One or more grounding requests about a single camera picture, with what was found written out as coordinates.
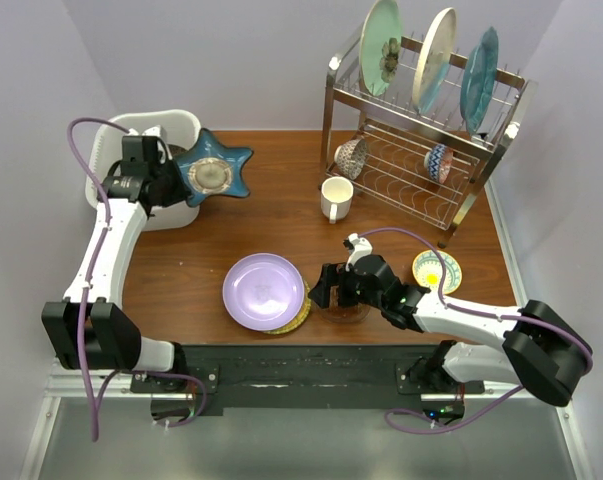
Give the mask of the yellow patterned plate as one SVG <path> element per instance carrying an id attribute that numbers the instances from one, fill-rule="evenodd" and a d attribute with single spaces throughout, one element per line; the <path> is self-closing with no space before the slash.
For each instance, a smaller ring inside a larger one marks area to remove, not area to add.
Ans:
<path id="1" fill-rule="evenodd" d="M 289 321 L 284 326 L 279 327 L 274 330 L 265 331 L 265 334 L 268 334 L 268 335 L 287 334 L 287 333 L 294 331 L 295 329 L 300 327 L 305 322 L 305 320 L 307 319 L 307 317 L 311 311 L 311 300 L 308 296 L 309 291 L 310 291 L 309 285 L 306 281 L 303 281 L 303 283 L 304 283 L 304 289 L 305 289 L 304 301 L 303 301 L 303 304 L 302 304 L 300 310 L 298 311 L 298 313 L 295 315 L 295 317 L 291 321 Z"/>

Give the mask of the teal glass plate in rack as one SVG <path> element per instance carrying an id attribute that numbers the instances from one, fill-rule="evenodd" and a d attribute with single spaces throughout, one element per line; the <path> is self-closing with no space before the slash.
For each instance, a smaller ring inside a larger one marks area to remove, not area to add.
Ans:
<path id="1" fill-rule="evenodd" d="M 489 27 L 467 58 L 460 90 L 460 113 L 466 131 L 475 135 L 487 113 L 496 81 L 499 37 Z"/>

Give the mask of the red patterned bowl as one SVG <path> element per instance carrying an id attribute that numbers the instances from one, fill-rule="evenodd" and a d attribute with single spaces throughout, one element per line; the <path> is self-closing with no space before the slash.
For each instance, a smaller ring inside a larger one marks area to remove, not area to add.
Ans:
<path id="1" fill-rule="evenodd" d="M 366 140 L 357 138 L 338 146 L 334 154 L 334 161 L 345 177 L 356 180 L 366 165 L 368 152 Z"/>

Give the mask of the mint flower plate in rack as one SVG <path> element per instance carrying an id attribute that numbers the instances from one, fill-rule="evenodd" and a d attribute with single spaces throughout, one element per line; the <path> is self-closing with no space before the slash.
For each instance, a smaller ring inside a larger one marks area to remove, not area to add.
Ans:
<path id="1" fill-rule="evenodd" d="M 397 2 L 376 1 L 365 18 L 359 47 L 360 76 L 370 95 L 382 95 L 394 80 L 402 30 Z"/>

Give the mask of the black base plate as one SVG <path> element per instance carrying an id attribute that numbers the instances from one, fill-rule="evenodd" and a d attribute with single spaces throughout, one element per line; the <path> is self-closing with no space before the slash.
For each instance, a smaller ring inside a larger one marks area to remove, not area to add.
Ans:
<path id="1" fill-rule="evenodd" d="M 412 373 L 439 355 L 436 345 L 191 345 L 190 375 L 203 382 L 204 414 L 232 408 L 416 409 L 425 394 L 454 396 Z"/>

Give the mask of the clear glass dish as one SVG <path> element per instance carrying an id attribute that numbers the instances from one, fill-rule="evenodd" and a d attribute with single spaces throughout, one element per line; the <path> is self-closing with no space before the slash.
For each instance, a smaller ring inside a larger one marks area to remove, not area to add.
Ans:
<path id="1" fill-rule="evenodd" d="M 369 311 L 370 307 L 364 304 L 342 307 L 338 304 L 338 297 L 333 296 L 330 299 L 329 306 L 326 309 L 319 309 L 318 313 L 323 319 L 331 323 L 358 324 L 366 319 Z"/>

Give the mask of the blue star-shaped dish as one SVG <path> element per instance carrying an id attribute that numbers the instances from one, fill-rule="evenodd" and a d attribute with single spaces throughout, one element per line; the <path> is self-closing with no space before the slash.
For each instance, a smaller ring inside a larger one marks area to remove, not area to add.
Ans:
<path id="1" fill-rule="evenodd" d="M 174 158 L 188 190 L 185 203 L 195 208 L 211 196 L 248 197 L 243 168 L 253 154 L 249 147 L 225 146 L 211 130 L 202 128 L 194 146 Z"/>

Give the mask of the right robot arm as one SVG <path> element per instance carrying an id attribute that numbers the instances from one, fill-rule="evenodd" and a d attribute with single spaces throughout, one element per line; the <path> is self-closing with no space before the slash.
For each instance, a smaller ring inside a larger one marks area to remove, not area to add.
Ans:
<path id="1" fill-rule="evenodd" d="M 546 303 L 452 304 L 427 287 L 401 281 L 380 255 L 323 265 L 309 297 L 321 309 L 332 302 L 343 308 L 363 304 L 399 329 L 458 338 L 422 369 L 440 393 L 487 380 L 520 385 L 537 399 L 564 407 L 592 368 L 591 347 Z"/>

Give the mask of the metal dish rack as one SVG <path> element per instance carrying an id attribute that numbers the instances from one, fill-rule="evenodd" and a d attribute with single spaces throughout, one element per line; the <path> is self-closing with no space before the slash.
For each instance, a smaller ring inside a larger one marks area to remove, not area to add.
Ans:
<path id="1" fill-rule="evenodd" d="M 364 138 L 368 157 L 355 188 L 441 230 L 445 248 L 520 131 L 537 91 L 537 83 L 500 69 L 486 117 L 475 135 L 460 114 L 460 87 L 465 57 L 453 54 L 433 109 L 419 114 L 411 99 L 412 80 L 422 46 L 405 36 L 394 82 L 382 95 L 370 95 L 360 76 L 361 30 L 339 47 L 328 64 L 320 150 L 321 177 L 334 176 L 336 142 L 332 141 L 336 105 L 357 115 L 353 138 Z M 425 155 L 437 144 L 454 151 L 444 184 L 432 181 Z"/>

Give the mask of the yellow blue small bowl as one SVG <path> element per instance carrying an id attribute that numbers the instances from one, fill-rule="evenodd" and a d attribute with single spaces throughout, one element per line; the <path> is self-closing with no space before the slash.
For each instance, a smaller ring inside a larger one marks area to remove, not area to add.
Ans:
<path id="1" fill-rule="evenodd" d="M 461 286 L 462 269 L 459 262 L 452 255 L 441 251 L 440 256 L 445 267 L 442 267 L 439 258 L 433 251 L 422 251 L 413 260 L 412 274 L 420 286 L 436 290 L 442 279 L 442 272 L 446 270 L 443 293 L 448 295 Z"/>

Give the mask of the white plastic bin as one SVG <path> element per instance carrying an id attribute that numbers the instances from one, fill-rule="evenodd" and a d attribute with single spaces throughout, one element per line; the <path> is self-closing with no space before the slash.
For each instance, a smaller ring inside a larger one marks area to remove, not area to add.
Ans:
<path id="1" fill-rule="evenodd" d="M 167 132 L 167 145 L 174 144 L 187 150 L 194 146 L 201 129 L 199 119 L 182 109 L 127 113 L 112 117 L 109 121 L 138 133 L 154 125 L 162 125 Z M 99 126 L 88 162 L 99 181 L 103 181 L 111 165 L 122 158 L 122 136 L 123 132 L 116 128 Z M 198 213 L 199 207 L 190 208 L 185 202 L 166 208 L 154 207 L 144 231 L 182 228 L 191 224 Z"/>

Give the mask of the blue zigzag bowl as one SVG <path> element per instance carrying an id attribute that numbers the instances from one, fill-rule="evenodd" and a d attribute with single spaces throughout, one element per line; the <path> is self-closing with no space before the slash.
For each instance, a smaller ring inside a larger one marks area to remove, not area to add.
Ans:
<path id="1" fill-rule="evenodd" d="M 454 151 L 444 144 L 437 144 L 424 157 L 424 168 L 429 178 L 444 184 L 448 178 L 454 159 Z"/>

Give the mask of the beige blue plate in rack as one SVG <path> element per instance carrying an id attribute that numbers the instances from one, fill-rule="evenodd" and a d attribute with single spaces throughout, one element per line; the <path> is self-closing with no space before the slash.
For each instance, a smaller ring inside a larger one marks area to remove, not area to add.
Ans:
<path id="1" fill-rule="evenodd" d="M 412 103 L 427 113 L 445 79 L 456 41 L 457 15 L 453 7 L 441 10 L 433 19 L 419 53 L 413 78 Z"/>

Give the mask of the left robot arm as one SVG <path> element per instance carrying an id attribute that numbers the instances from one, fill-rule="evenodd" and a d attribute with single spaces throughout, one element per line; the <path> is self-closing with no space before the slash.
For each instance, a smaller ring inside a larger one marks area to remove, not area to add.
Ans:
<path id="1" fill-rule="evenodd" d="M 161 138 L 128 133 L 117 169 L 100 182 L 94 229 L 79 270 L 41 318 L 57 359 L 67 370 L 153 372 L 166 392 L 181 390 L 188 368 L 178 346 L 143 336 L 124 313 L 123 287 L 137 240 L 153 210 L 188 194 L 175 162 L 161 155 Z"/>

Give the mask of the white mug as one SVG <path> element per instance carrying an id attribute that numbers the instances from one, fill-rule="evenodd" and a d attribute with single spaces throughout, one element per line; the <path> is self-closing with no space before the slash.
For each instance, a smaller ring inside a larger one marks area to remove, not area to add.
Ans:
<path id="1" fill-rule="evenodd" d="M 349 213 L 354 196 L 352 182 L 344 177 L 327 178 L 321 185 L 321 211 L 330 224 L 343 220 Z"/>

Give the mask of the lavender plate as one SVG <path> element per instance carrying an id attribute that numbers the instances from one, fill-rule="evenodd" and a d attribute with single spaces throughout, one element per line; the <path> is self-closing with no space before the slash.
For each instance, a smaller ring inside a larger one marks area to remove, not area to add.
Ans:
<path id="1" fill-rule="evenodd" d="M 256 253 L 229 269 L 222 299 L 239 325 L 253 331 L 272 331 L 286 326 L 301 311 L 305 283 L 290 261 L 271 253 Z"/>

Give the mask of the black striped plate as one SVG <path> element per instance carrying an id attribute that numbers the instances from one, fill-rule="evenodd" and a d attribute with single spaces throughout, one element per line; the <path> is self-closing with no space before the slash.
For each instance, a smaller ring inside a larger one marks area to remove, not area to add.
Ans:
<path id="1" fill-rule="evenodd" d="M 166 147 L 166 157 L 174 158 L 176 156 L 182 155 L 186 151 L 187 151 L 187 149 L 184 147 L 174 145 L 174 144 L 168 144 Z"/>

